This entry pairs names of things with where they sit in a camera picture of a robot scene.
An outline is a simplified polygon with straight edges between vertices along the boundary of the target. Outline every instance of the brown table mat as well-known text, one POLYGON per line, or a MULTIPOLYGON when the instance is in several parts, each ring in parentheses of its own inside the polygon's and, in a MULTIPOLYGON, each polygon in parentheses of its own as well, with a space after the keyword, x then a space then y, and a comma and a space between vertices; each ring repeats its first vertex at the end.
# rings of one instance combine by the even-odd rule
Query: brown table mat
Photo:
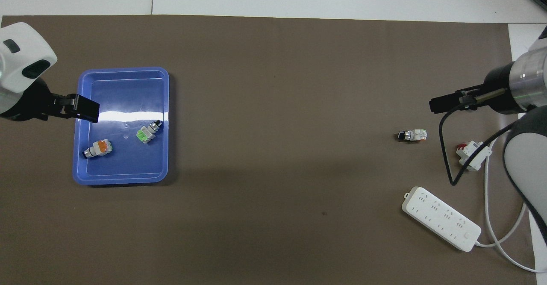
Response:
MULTIPOLYGON (((485 230, 482 171, 449 185, 428 101, 510 62, 506 24, 6 16, 2 26, 21 21, 59 57, 43 75, 57 94, 76 92, 87 69, 167 69, 170 169, 156 186, 80 186, 73 120, 2 120, 0 283, 535 284, 495 250, 461 252, 401 210, 418 185, 485 230), (429 139, 399 143, 401 129, 429 139)), ((453 115, 453 168, 455 145, 515 118, 453 115)), ((522 202, 500 148, 491 207, 502 236, 522 202)), ((533 266, 527 217, 506 250, 533 266)))

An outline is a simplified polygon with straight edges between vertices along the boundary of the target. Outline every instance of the white power strip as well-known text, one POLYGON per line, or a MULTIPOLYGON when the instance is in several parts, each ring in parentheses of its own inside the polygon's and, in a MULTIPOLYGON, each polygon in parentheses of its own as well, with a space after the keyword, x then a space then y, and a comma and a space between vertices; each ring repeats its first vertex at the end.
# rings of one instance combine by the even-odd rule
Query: white power strip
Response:
POLYGON ((471 251, 481 232, 479 225, 422 187, 412 188, 404 197, 404 212, 456 248, 471 251))

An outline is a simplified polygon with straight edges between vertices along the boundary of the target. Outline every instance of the black cable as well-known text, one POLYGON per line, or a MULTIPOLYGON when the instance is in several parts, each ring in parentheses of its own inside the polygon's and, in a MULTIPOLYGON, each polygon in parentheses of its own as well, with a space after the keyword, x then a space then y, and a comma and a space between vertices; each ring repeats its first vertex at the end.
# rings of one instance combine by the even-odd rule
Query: black cable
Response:
POLYGON ((448 156, 446 155, 446 148, 445 148, 445 145, 444 145, 444 137, 443 137, 443 124, 444 124, 445 120, 452 113, 454 113, 457 110, 460 110, 462 108, 465 108, 466 106, 469 106, 471 104, 473 104, 473 102, 465 102, 465 103, 461 103, 461 104, 453 107, 450 111, 446 112, 446 114, 443 116, 443 118, 439 122, 439 140, 441 142, 441 150, 443 151, 443 159, 444 159, 444 162, 445 162, 446 174, 448 175, 448 179, 449 179, 451 185, 455 185, 455 183, 453 183, 452 172, 450 170, 450 164, 448 163, 448 156))
POLYGON ((445 144, 444 144, 444 137, 443 137, 443 124, 444 124, 445 120, 452 113, 454 113, 457 110, 460 110, 462 108, 465 108, 466 106, 469 106, 470 104, 473 104, 473 102, 466 102, 466 103, 462 103, 458 106, 455 106, 450 111, 446 112, 446 114, 443 116, 443 118, 441 119, 441 121, 439 123, 439 140, 440 140, 440 143, 441 143, 441 150, 443 151, 443 159, 444 159, 444 162, 445 162, 446 174, 448 176, 450 184, 453 185, 453 186, 458 183, 459 179, 463 175, 463 172, 465 172, 465 169, 467 168, 467 166, 469 166, 469 164, 471 164, 471 161, 473 161, 473 159, 475 159, 475 157, 481 152, 481 150, 483 150, 484 147, 487 147, 488 145, 490 145, 490 143, 492 143, 492 141, 494 141, 494 139, 496 139, 497 137, 500 137, 500 135, 502 135, 503 133, 506 133, 508 130, 510 130, 511 127, 513 126, 513 124, 514 124, 514 122, 510 123, 509 125, 507 125, 503 129, 499 130, 497 133, 495 133, 494 135, 489 137, 486 141, 484 141, 484 143, 482 143, 482 145, 480 145, 473 152, 473 154, 471 154, 471 156, 469 158, 467 158, 467 160, 463 164, 462 168, 459 170, 458 174, 456 175, 456 178, 453 179, 452 178, 452 171, 450 170, 450 164, 448 163, 448 156, 446 155, 446 147, 445 147, 445 144))

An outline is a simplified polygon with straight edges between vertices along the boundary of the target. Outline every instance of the power strip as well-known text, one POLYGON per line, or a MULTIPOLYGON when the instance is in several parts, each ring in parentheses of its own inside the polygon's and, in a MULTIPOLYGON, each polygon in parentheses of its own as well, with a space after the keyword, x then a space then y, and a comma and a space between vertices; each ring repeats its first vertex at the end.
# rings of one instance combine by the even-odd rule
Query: power strip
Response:
POLYGON ((456 248, 469 252, 481 228, 426 189, 416 186, 405 194, 403 211, 456 248))

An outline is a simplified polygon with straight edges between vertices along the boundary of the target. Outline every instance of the white cable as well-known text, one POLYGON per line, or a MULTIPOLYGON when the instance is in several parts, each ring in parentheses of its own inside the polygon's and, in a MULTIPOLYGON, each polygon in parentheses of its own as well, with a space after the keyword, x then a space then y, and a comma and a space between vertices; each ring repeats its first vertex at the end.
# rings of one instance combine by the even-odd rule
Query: white cable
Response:
MULTIPOLYGON (((520 209, 520 213, 518 214, 518 218, 516 218, 515 224, 511 228, 510 231, 507 232, 507 234, 500 239, 500 243, 504 242, 511 236, 511 234, 516 230, 518 225, 520 224, 520 221, 522 221, 522 217, 524 217, 524 213, 526 212, 526 204, 522 203, 522 208, 520 209)), ((496 244, 481 244, 480 242, 475 242, 475 246, 481 247, 481 248, 491 248, 496 246, 496 244)))
MULTIPOLYGON (((492 141, 492 143, 490 143, 490 149, 492 149, 492 147, 494 146, 494 143, 496 143, 496 139, 494 141, 492 141)), ((541 271, 541 270, 528 268, 528 267, 523 266, 523 265, 519 264, 518 262, 516 262, 509 255, 507 255, 507 253, 503 250, 502 245, 500 244, 500 241, 498 240, 498 238, 496 238, 496 234, 494 234, 494 230, 492 229, 492 224, 490 223, 490 213, 488 211, 488 164, 489 164, 489 161, 490 161, 490 156, 487 156, 486 157, 486 162, 485 162, 485 165, 484 165, 484 213, 485 213, 485 216, 486 216, 486 226, 488 228, 488 233, 490 234, 492 239, 494 239, 494 245, 498 247, 500 252, 502 252, 503 256, 505 256, 505 258, 508 259, 508 261, 512 262, 517 267, 520 267, 524 270, 530 271, 531 273, 547 273, 547 270, 541 271)))

